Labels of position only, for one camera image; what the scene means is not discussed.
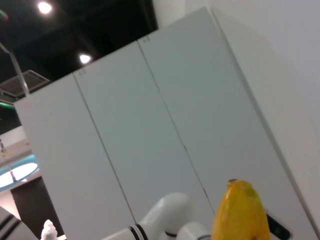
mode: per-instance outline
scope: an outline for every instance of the tall white locker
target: tall white locker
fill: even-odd
[[[134,223],[72,74],[15,107],[68,239],[101,240]]]
[[[293,239],[317,239],[207,10],[139,44],[213,208],[229,179],[244,179]]]
[[[74,73],[137,221],[172,192],[191,197],[194,220],[214,212],[137,42]]]

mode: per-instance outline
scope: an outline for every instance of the air vent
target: air vent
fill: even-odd
[[[50,82],[50,80],[32,70],[25,71],[23,76],[30,91]],[[0,83],[0,92],[4,92],[14,97],[19,97],[24,94],[18,76],[14,76]]]

